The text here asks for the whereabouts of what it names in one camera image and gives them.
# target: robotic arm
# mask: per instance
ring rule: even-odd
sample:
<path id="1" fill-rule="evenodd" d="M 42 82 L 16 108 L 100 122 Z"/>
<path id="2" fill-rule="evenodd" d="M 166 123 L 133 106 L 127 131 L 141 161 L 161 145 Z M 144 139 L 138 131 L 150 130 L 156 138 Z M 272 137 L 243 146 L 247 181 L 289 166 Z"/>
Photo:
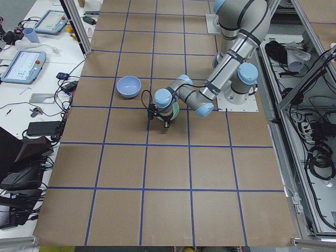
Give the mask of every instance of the robotic arm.
<path id="1" fill-rule="evenodd" d="M 222 31 L 221 51 L 213 61 L 215 69 L 198 91 L 187 75 L 181 75 L 167 88 L 155 93 L 155 116 L 163 119 L 165 128 L 169 127 L 172 105 L 178 99 L 199 116 L 206 117 L 222 90 L 229 102 L 242 104 L 258 77 L 256 67 L 245 61 L 268 31 L 271 18 L 268 1 L 216 0 L 214 12 Z"/>

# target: electrical wiring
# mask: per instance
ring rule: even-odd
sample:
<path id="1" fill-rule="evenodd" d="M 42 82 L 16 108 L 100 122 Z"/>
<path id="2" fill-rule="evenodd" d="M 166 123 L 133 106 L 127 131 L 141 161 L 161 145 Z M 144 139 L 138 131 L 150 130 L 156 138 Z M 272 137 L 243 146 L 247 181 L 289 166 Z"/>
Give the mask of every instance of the electrical wiring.
<path id="1" fill-rule="evenodd" d="M 16 184 L 11 184 L 11 185 L 3 185 L 3 189 L 11 189 L 14 187 L 14 185 L 25 185 L 28 183 L 41 183 L 41 185 L 43 185 L 45 188 L 48 188 L 48 186 L 46 185 L 46 183 L 40 181 L 40 180 L 31 180 L 31 181 L 25 181 L 25 182 L 20 182 L 20 183 L 16 183 Z"/>
<path id="2" fill-rule="evenodd" d="M 33 196 L 29 196 L 29 195 L 25 195 L 25 194 L 21 194 L 21 193 L 18 193 L 17 194 L 18 196 L 22 197 L 22 198 L 26 198 L 26 199 L 34 199 L 34 200 L 37 200 L 37 201 L 41 201 L 44 199 L 44 194 L 43 195 L 40 195 L 40 196 L 37 196 L 37 197 L 33 197 Z"/>
<path id="3" fill-rule="evenodd" d="M 290 193 L 294 196 L 295 193 L 293 192 L 293 190 L 291 188 L 289 188 L 288 186 L 285 185 L 285 188 L 287 188 L 288 191 L 290 191 Z"/>
<path id="4" fill-rule="evenodd" d="M 55 165 L 55 162 L 51 159 L 51 157 L 47 157 L 47 160 L 49 160 L 49 162 L 54 166 Z"/>
<path id="5" fill-rule="evenodd" d="M 46 113 L 44 113 L 44 111 L 42 111 L 42 114 L 44 114 L 44 115 L 46 115 L 48 117 L 54 117 L 54 116 L 57 116 L 58 114 L 61 114 L 61 113 L 62 113 L 62 111 L 60 111 L 60 112 L 58 112 L 56 114 L 46 114 Z"/>
<path id="6" fill-rule="evenodd" d="M 286 68 L 284 67 L 284 65 L 285 65 L 285 64 L 279 62 L 279 66 L 285 71 L 285 73 L 286 73 L 287 75 L 290 75 L 290 76 L 292 76 L 292 77 L 294 77 L 294 78 L 302 78 L 302 77 L 306 76 L 306 74 L 304 74 L 304 75 L 297 75 L 297 73 L 295 73 L 295 72 L 291 72 L 291 71 L 289 71 L 288 69 L 286 69 Z"/>
<path id="7" fill-rule="evenodd" d="M 59 80 L 57 82 L 58 88 L 57 88 L 57 90 L 55 91 L 55 94 L 54 94 L 54 101 L 55 101 L 56 105 L 61 109 L 61 111 L 58 113 L 58 114 L 61 114 L 61 123 L 60 123 L 58 131 L 55 132 L 55 134 L 51 136 L 51 140 L 52 140 L 52 143 L 53 143 L 52 146 L 56 146 L 58 144 L 58 142 L 59 142 L 59 140 L 62 136 L 65 124 L 66 124 L 68 113 L 69 113 L 70 108 L 71 108 L 73 93 L 70 96 L 69 101 L 62 102 L 61 99 L 58 97 L 58 94 L 61 92 L 62 86 L 67 84 L 67 83 L 71 83 L 71 81 Z"/>
<path id="8" fill-rule="evenodd" d="M 290 103 L 289 106 L 289 110 L 288 112 L 288 117 L 289 117 L 289 121 L 291 122 L 294 130 L 296 131 L 301 145 L 303 147 L 303 154 L 304 154 L 304 171 L 306 174 L 306 178 L 309 184 L 309 188 L 311 191 L 311 195 L 313 197 L 313 201 L 315 204 L 315 207 L 317 209 L 318 215 L 320 217 L 320 219 L 330 228 L 336 230 L 336 226 L 329 223 L 326 220 L 326 217 L 323 215 L 322 210 L 320 208 L 319 202 L 318 202 L 318 198 L 316 195 L 316 192 L 313 188 L 313 183 L 310 179 L 310 176 L 314 176 L 318 179 L 324 180 L 324 181 L 329 181 L 332 178 L 334 178 L 336 176 L 336 168 L 333 164 L 333 160 L 332 160 L 332 150 L 330 149 L 330 147 L 324 142 L 324 139 L 315 139 L 312 143 L 307 142 L 307 136 L 306 134 L 308 134 L 308 132 L 302 132 L 300 131 L 300 127 L 299 124 L 297 124 L 295 122 L 295 119 L 293 117 L 293 115 L 297 114 L 304 114 L 303 118 L 305 121 L 305 125 L 310 125 L 311 122 L 330 122 L 328 119 L 328 115 L 330 115 L 331 113 L 333 113 L 333 111 L 331 112 L 325 112 L 322 113 L 321 111 L 319 111 L 319 109 L 317 108 L 317 106 L 313 103 L 312 99 L 313 98 L 324 98 L 324 99 L 332 99 L 332 100 L 336 100 L 336 98 L 334 97 L 328 97 L 328 96 L 310 96 L 308 97 L 308 101 L 311 104 L 312 108 L 307 108 L 304 110 L 299 110 L 298 106 L 297 109 L 295 111 L 293 111 L 293 102 L 295 101 L 295 98 L 298 97 L 298 95 L 307 95 L 309 93 L 309 91 L 316 85 L 317 81 L 319 80 L 319 78 L 323 78 L 324 79 L 324 83 L 325 85 L 329 88 L 329 90 L 333 93 L 336 94 L 336 88 L 333 87 L 331 85 L 331 83 L 329 83 L 325 77 L 325 74 L 327 73 L 327 68 L 328 68 L 328 63 L 334 59 L 336 57 L 335 55 L 336 50 L 331 51 L 331 50 L 327 50 L 324 53 L 322 53 L 317 60 L 315 60 L 315 62 L 312 64 L 312 67 L 310 68 L 309 71 L 311 71 L 312 69 L 315 69 L 314 72 L 311 72 L 311 78 L 306 80 L 303 85 L 301 86 L 300 90 L 297 92 L 297 95 L 293 98 L 293 100 Z M 314 115 L 312 116 L 313 118 L 318 118 L 318 119 L 309 119 L 307 117 L 307 112 L 304 112 L 305 110 L 307 111 L 311 111 L 312 113 L 314 113 Z M 328 175 L 321 175 L 318 173 L 318 171 L 316 170 L 316 168 L 320 168 L 320 169 L 328 169 L 330 170 L 330 173 Z"/>
<path id="9" fill-rule="evenodd" d="M 143 95 L 145 94 L 145 92 L 148 92 L 148 94 L 149 94 L 149 103 L 151 103 L 151 102 L 153 101 L 152 93 L 150 92 L 150 90 L 145 89 L 145 90 L 143 90 L 142 93 L 141 93 L 141 103 L 142 103 L 142 105 L 147 109 L 147 111 L 152 112 L 152 113 L 155 113 L 155 111 L 150 110 L 150 108 L 147 107 L 147 106 L 145 105 L 144 101 L 143 101 Z"/>
<path id="10" fill-rule="evenodd" d="M 11 106 L 11 105 L 19 105 L 19 104 L 29 104 L 29 105 L 31 105 L 31 106 L 38 107 L 38 106 L 36 106 L 36 105 L 34 105 L 34 104 L 32 104 L 32 103 L 29 103 L 29 102 L 18 102 L 18 103 L 9 103 L 9 104 L 6 104 L 6 105 L 2 106 L 0 109 L 4 109 L 4 108 L 6 108 L 7 106 Z"/>
<path id="11" fill-rule="evenodd" d="M 74 67 L 74 69 L 69 73 L 69 75 L 71 75 L 71 74 L 73 73 L 73 71 L 74 71 L 77 67 L 79 67 L 84 61 L 85 61 L 85 59 L 84 59 L 83 61 L 81 61 L 78 65 L 76 65 L 76 66 Z"/>
<path id="12" fill-rule="evenodd" d="M 22 20 L 22 21 L 20 21 L 18 24 L 17 24 L 17 26 L 18 27 L 24 27 L 24 25 L 25 24 L 27 24 L 27 23 L 29 23 L 29 22 L 38 22 L 39 20 L 35 20 L 35 19 L 32 19 L 33 17 L 29 17 L 29 18 L 27 18 L 27 19 L 25 19 L 25 20 Z"/>
<path id="13" fill-rule="evenodd" d="M 270 57 L 267 55 L 267 58 L 268 58 L 268 62 L 270 62 L 270 64 L 269 64 L 269 66 L 271 67 L 271 71 L 272 71 L 272 74 L 273 74 L 273 77 L 274 77 L 274 79 L 275 79 L 275 81 L 276 81 L 276 83 L 277 83 L 277 86 L 278 86 L 278 90 L 279 90 L 279 92 L 281 93 L 283 90 L 285 90 L 285 86 L 279 81 L 279 79 L 277 78 L 277 74 L 276 74 L 276 72 L 274 71 L 274 68 L 273 68 L 273 64 L 271 63 L 271 59 L 270 59 Z"/>
<path id="14" fill-rule="evenodd" d="M 28 131 L 28 129 L 27 130 L 24 130 L 23 132 L 22 132 L 22 139 L 23 138 L 25 138 L 25 133 Z"/>

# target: metal frame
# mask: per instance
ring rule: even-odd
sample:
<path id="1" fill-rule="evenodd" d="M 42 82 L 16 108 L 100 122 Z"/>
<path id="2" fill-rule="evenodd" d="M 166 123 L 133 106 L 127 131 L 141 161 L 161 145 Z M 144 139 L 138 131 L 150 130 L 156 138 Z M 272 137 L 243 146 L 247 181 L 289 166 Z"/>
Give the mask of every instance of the metal frame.
<path id="1" fill-rule="evenodd" d="M 323 249 L 323 251 L 336 251 L 336 243 L 322 240 L 305 240 L 294 238 L 292 243 L 298 248 Z"/>
<path id="2" fill-rule="evenodd" d="M 63 7 L 65 14 L 68 17 L 70 24 L 74 29 L 74 33 L 77 37 L 77 41 L 83 54 L 91 54 L 92 46 L 88 36 L 86 35 L 83 23 L 80 20 L 80 16 L 78 14 L 74 0 L 60 0 L 60 3 Z"/>
<path id="3" fill-rule="evenodd" d="M 259 57 L 262 56 L 258 55 L 259 51 L 255 52 L 255 57 L 252 57 L 252 62 L 255 63 L 259 69 L 263 69 L 263 66 L 259 60 Z M 271 94 L 272 91 L 267 87 L 266 79 L 263 75 L 259 76 L 260 79 L 258 79 L 258 82 L 262 84 L 261 89 L 259 89 L 260 97 L 265 98 L 265 102 L 267 102 L 267 106 L 270 108 L 269 109 L 269 114 L 266 115 L 268 117 L 268 120 L 276 119 L 276 114 L 275 114 L 275 106 L 273 105 L 271 101 Z M 280 168 L 280 174 L 281 178 L 283 180 L 283 183 L 285 185 L 285 191 L 288 194 L 288 203 L 289 203 L 289 210 L 291 212 L 291 217 L 293 220 L 293 224 L 296 230 L 296 233 L 298 237 L 300 238 L 307 238 L 310 236 L 312 233 L 308 228 L 307 224 L 307 216 L 305 213 L 297 213 L 296 209 L 291 201 L 291 192 L 298 192 L 302 191 L 302 187 L 300 190 L 298 190 L 298 185 L 296 184 L 294 180 L 294 175 L 293 175 L 293 170 L 292 170 L 292 163 L 293 163 L 293 158 L 291 157 L 291 154 L 288 153 L 288 146 L 285 144 L 285 137 L 284 137 L 284 131 L 280 128 L 280 126 L 276 123 L 271 123 L 269 125 L 269 130 L 273 142 L 273 146 L 275 148 L 276 156 L 278 158 L 278 163 L 279 163 L 279 168 Z"/>
<path id="4" fill-rule="evenodd" d="M 18 238 L 4 238 L 0 239 L 0 248 L 13 248 L 13 247 L 35 247 L 38 243 L 37 236 L 18 237 Z"/>
<path id="5" fill-rule="evenodd" d="M 275 13 L 280 4 L 281 0 L 270 0 L 269 1 L 269 9 L 271 10 L 271 16 Z"/>
<path id="6" fill-rule="evenodd" d="M 308 17 L 303 12 L 303 9 L 301 8 L 298 0 L 291 0 L 291 1 L 292 1 L 292 4 L 293 4 L 295 10 L 298 13 L 300 19 L 301 19 L 301 21 L 302 21 L 302 24 L 303 24 L 305 30 L 307 31 L 307 33 L 309 35 L 309 38 L 311 39 L 311 42 L 314 45 L 314 48 L 316 49 L 316 51 L 319 55 L 322 54 L 324 52 L 324 47 L 321 44 L 319 36 L 315 33 L 314 29 L 311 27 L 311 25 L 309 23 L 309 20 L 308 20 Z M 331 74 L 336 78 L 336 69 L 331 64 L 329 64 L 329 66 L 331 66 L 330 67 Z"/>
<path id="7" fill-rule="evenodd" d="M 283 35 L 284 37 L 297 37 L 297 36 L 293 36 L 293 35 Z M 289 147 L 287 147 L 287 149 L 285 149 L 285 152 L 289 152 L 291 153 L 291 160 L 292 160 L 292 164 L 295 165 L 296 167 L 296 171 L 300 177 L 300 180 L 301 180 L 301 185 L 300 185 L 300 188 L 301 188 L 301 191 L 303 189 L 304 191 L 304 204 L 305 204 L 305 215 L 306 215 L 306 218 L 311 222 L 311 224 L 313 225 L 313 230 L 314 230 L 314 233 L 312 233 L 310 230 L 306 229 L 306 232 L 305 230 L 303 230 L 303 234 L 301 235 L 303 238 L 307 235 L 316 235 L 316 236 L 325 236 L 325 237 L 332 237 L 332 236 L 335 236 L 335 233 L 332 232 L 332 233 L 329 233 L 327 234 L 327 232 L 322 232 L 323 230 L 323 226 L 322 224 L 320 223 L 320 217 L 319 217 L 319 214 L 317 212 L 317 210 L 315 209 L 315 204 L 314 204 L 314 197 L 310 191 L 310 187 L 309 187 L 309 184 L 308 184 L 308 179 L 306 178 L 306 174 L 302 168 L 302 158 L 300 156 L 300 149 L 298 148 L 301 148 L 301 145 L 297 145 L 297 139 L 296 139 L 296 135 L 293 133 L 293 130 L 292 130 L 292 125 L 291 123 L 289 122 L 288 120 L 288 115 L 287 115 L 287 112 L 285 111 L 291 100 L 295 97 L 297 91 L 304 85 L 304 82 L 308 79 L 310 79 L 313 75 L 311 74 L 312 72 L 310 72 L 309 74 L 307 74 L 303 80 L 301 82 L 299 82 L 298 86 L 296 86 L 293 91 L 288 94 L 283 100 L 281 100 L 281 96 L 279 94 L 279 92 L 277 91 L 278 90 L 278 87 L 277 85 L 275 84 L 275 78 L 273 77 L 272 75 L 272 72 L 271 72 L 271 69 L 270 67 L 268 66 L 268 58 L 266 56 L 266 52 L 265 52 L 265 49 L 263 47 L 260 48 L 260 52 L 261 52 L 261 56 L 263 57 L 264 59 L 264 65 L 265 65 L 265 69 L 267 70 L 267 72 L 269 72 L 268 74 L 268 77 L 269 77 L 269 81 L 270 81 L 270 85 L 271 85 L 271 88 L 273 90 L 273 95 L 274 95 L 274 98 L 275 98 L 275 106 L 276 106 L 276 109 L 278 111 L 278 114 L 279 114 L 279 117 L 281 119 L 281 122 L 282 122 L 282 126 L 283 126 L 283 129 L 284 129 L 284 134 L 278 134 L 277 135 L 277 138 L 284 138 L 286 139 L 287 138 L 287 143 L 289 145 Z M 316 63 L 316 66 L 314 68 L 317 68 L 319 66 L 321 66 L 321 64 L 323 63 L 323 60 L 319 61 L 318 63 Z M 295 183 L 293 180 L 286 180 L 285 181 L 290 185 L 292 186 L 293 183 Z"/>

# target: black cable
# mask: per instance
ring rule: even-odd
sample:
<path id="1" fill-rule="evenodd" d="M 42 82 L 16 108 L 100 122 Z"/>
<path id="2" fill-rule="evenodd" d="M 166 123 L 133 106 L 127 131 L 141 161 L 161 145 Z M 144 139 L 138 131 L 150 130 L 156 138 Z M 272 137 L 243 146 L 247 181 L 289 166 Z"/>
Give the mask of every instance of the black cable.
<path id="1" fill-rule="evenodd" d="M 297 128 L 296 125 L 295 125 L 295 121 L 294 121 L 294 119 L 293 119 L 293 117 L 292 117 L 292 104 L 291 104 L 290 107 L 289 107 L 288 114 L 289 114 L 289 121 L 290 121 L 290 123 L 292 124 L 294 130 L 296 131 L 297 135 L 299 136 L 300 141 L 303 143 L 303 147 L 304 147 L 304 149 L 305 149 L 306 151 L 308 151 L 308 148 L 307 148 L 307 146 L 306 146 L 305 144 L 311 144 L 311 143 L 308 143 L 307 140 L 304 139 L 304 138 L 302 137 L 302 135 L 300 134 L 298 128 Z"/>
<path id="2" fill-rule="evenodd" d="M 314 199 L 314 203 L 315 203 L 315 207 L 316 207 L 316 210 L 321 218 L 321 220 L 330 228 L 336 230 L 336 227 L 331 225 L 324 217 L 324 215 L 322 214 L 322 211 L 321 211 L 321 208 L 320 208 L 320 205 L 318 203 L 318 199 L 317 199 L 317 196 L 316 196 L 316 193 L 315 193 L 315 190 L 312 186 L 312 183 L 311 183 L 311 180 L 310 180 L 310 177 L 309 177 L 309 174 L 308 174 L 308 169 L 305 168 L 305 171 L 306 171 L 306 177 L 307 177 L 307 180 L 308 180 L 308 185 L 309 185 L 309 188 L 310 188 L 310 191 L 313 195 L 313 199 Z"/>
<path id="3" fill-rule="evenodd" d="M 281 62 L 279 62 L 279 66 L 286 72 L 286 74 L 287 75 L 290 75 L 290 76 L 292 76 L 292 77 L 295 77 L 295 78 L 302 78 L 302 77 L 304 77 L 304 76 L 306 76 L 306 74 L 308 73 L 306 73 L 306 74 L 304 74 L 304 75 L 297 75 L 297 73 L 295 73 L 295 72 L 291 72 L 291 71 L 289 71 L 289 70 L 287 70 L 286 68 L 284 68 L 284 65 L 283 65 L 283 63 L 281 63 Z"/>
<path id="4" fill-rule="evenodd" d="M 45 188 L 48 188 L 48 186 L 46 185 L 46 183 L 40 181 L 40 180 L 31 180 L 31 181 L 25 181 L 25 182 L 20 182 L 20 183 L 16 183 L 14 185 L 25 185 L 25 184 L 28 184 L 28 183 L 31 183 L 31 182 L 38 182 L 38 183 L 41 183 Z M 14 187 L 14 185 L 6 185 L 6 186 L 2 186 L 4 190 L 6 189 L 11 189 Z"/>
<path id="5" fill-rule="evenodd" d="M 70 108 L 71 108 L 73 93 L 69 96 L 70 101 L 63 101 L 62 102 L 61 99 L 58 97 L 58 94 L 61 92 L 62 86 L 65 85 L 65 84 L 68 84 L 68 83 L 71 83 L 71 81 L 58 80 L 58 82 L 57 82 L 58 88 L 57 88 L 57 90 L 55 91 L 55 94 L 54 94 L 54 101 L 55 101 L 56 105 L 61 109 L 61 111 L 58 113 L 58 114 L 61 114 L 61 123 L 60 123 L 60 126 L 58 127 L 57 131 L 51 136 L 51 141 L 53 143 L 51 146 L 56 146 L 58 144 L 58 142 L 59 142 L 59 140 L 60 140 L 60 138 L 63 134 L 64 127 L 65 127 L 66 120 L 67 120 L 67 116 L 68 116 L 68 113 L 69 113 Z"/>
<path id="6" fill-rule="evenodd" d="M 178 86 L 178 88 L 175 90 L 174 94 L 177 93 L 177 91 L 181 88 L 181 87 L 184 87 L 184 86 L 189 86 L 189 87 L 194 87 L 194 88 L 205 88 L 206 85 L 203 85 L 203 86 L 195 86 L 195 85 L 192 85 L 192 84 L 189 84 L 189 83 L 184 83 L 184 84 L 181 84 Z"/>
<path id="7" fill-rule="evenodd" d="M 330 96 L 310 96 L 308 98 L 308 101 L 310 102 L 310 104 L 317 110 L 317 108 L 315 107 L 315 105 L 312 103 L 312 101 L 310 100 L 311 98 L 316 98 L 316 97 L 323 97 L 323 98 L 328 98 L 328 99 L 332 99 L 332 100 L 336 100 L 336 98 L 334 97 L 330 97 Z"/>
<path id="8" fill-rule="evenodd" d="M 84 61 L 85 61 L 85 59 L 84 59 L 83 61 L 81 61 L 78 65 L 76 65 L 76 66 L 74 67 L 74 69 L 69 73 L 69 75 L 71 75 L 72 72 L 73 72 L 77 67 L 79 67 Z"/>
<path id="9" fill-rule="evenodd" d="M 25 19 L 25 20 L 20 21 L 20 22 L 17 24 L 17 26 L 24 27 L 24 25 L 25 25 L 26 23 L 31 22 L 31 21 L 33 21 L 33 22 L 38 22 L 39 20 L 35 20 L 35 19 L 32 19 L 32 17 L 29 17 L 29 18 L 27 18 L 27 19 Z"/>
<path id="10" fill-rule="evenodd" d="M 329 181 L 333 179 L 336 175 L 336 168 L 331 159 L 331 153 L 329 153 L 330 147 L 325 143 L 316 144 L 308 151 L 307 160 L 306 160 L 306 168 L 310 170 L 310 173 L 325 181 Z M 326 169 L 331 168 L 330 176 L 324 177 L 317 173 L 315 167 Z"/>
<path id="11" fill-rule="evenodd" d="M 62 111 L 60 111 L 60 112 L 58 112 L 58 113 L 56 113 L 56 114 L 46 114 L 46 113 L 44 113 L 43 111 L 42 111 L 42 114 L 44 114 L 44 115 L 46 115 L 46 116 L 48 116 L 48 117 L 54 117 L 54 116 L 57 116 L 58 114 L 61 114 L 62 113 Z"/>
<path id="12" fill-rule="evenodd" d="M 145 90 L 143 90 L 142 93 L 141 93 L 141 103 L 142 103 L 142 105 L 143 105 L 148 111 L 150 111 L 150 112 L 152 112 L 152 113 L 156 113 L 155 111 L 151 111 L 151 110 L 149 109 L 149 107 L 147 107 L 147 106 L 145 105 L 145 103 L 144 103 L 144 101 L 143 101 L 143 95 L 145 94 L 145 92 L 148 92 L 148 94 L 149 94 L 149 103 L 151 103 L 152 100 L 153 100 L 152 93 L 151 93 L 148 89 L 145 89 Z"/>
<path id="13" fill-rule="evenodd" d="M 25 138 L 25 133 L 28 131 L 28 129 L 27 130 L 24 130 L 23 132 L 22 132 L 22 139 L 23 138 Z"/>
<path id="14" fill-rule="evenodd" d="M 18 103 L 9 103 L 9 104 L 6 104 L 6 105 L 2 106 L 0 109 L 6 108 L 7 106 L 10 106 L 10 105 L 19 105 L 19 104 L 29 104 L 29 105 L 32 105 L 32 106 L 34 106 L 36 108 L 39 108 L 39 106 L 36 106 L 36 105 L 31 104 L 29 102 L 18 102 Z"/>
<path id="15" fill-rule="evenodd" d="M 276 83 L 277 83 L 278 90 L 279 90 L 280 93 L 281 93 L 283 90 L 281 90 L 280 86 L 282 86 L 284 90 L 285 90 L 286 87 L 285 87 L 285 86 L 278 80 L 278 78 L 277 78 L 277 74 L 275 73 L 274 68 L 273 68 L 273 64 L 272 64 L 272 62 L 271 62 L 271 58 L 269 57 L 268 54 L 267 54 L 267 58 L 268 58 L 268 61 L 269 61 L 269 63 L 270 63 L 269 65 L 270 65 L 270 67 L 271 67 L 271 71 L 272 71 L 272 73 L 273 73 L 274 79 L 275 79 L 275 81 L 276 81 Z"/>

